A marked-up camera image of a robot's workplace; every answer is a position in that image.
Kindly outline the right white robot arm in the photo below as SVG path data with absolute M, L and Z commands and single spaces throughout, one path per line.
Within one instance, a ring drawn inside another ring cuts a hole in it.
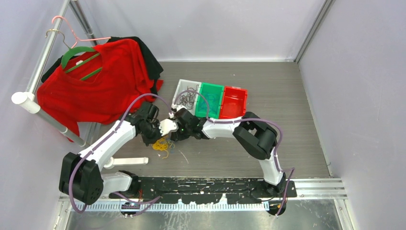
M 286 174 L 277 156 L 278 133 L 268 121 L 260 119 L 253 112 L 232 119 L 198 118 L 186 109 L 178 111 L 174 118 L 178 130 L 171 133 L 172 141 L 182 141 L 189 137 L 233 138 L 251 157 L 259 161 L 266 192 L 273 197 L 284 192 Z

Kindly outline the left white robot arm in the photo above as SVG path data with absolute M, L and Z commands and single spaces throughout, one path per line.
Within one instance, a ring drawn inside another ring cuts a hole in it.
M 139 177 L 126 170 L 102 174 L 104 167 L 111 168 L 112 156 L 127 142 L 140 135 L 146 145 L 161 138 L 157 115 L 159 109 L 143 102 L 141 107 L 117 120 L 100 139 L 80 153 L 67 153 L 62 160 L 59 180 L 60 192 L 71 201 L 94 204 L 101 196 L 124 195 L 133 198 L 140 190 Z

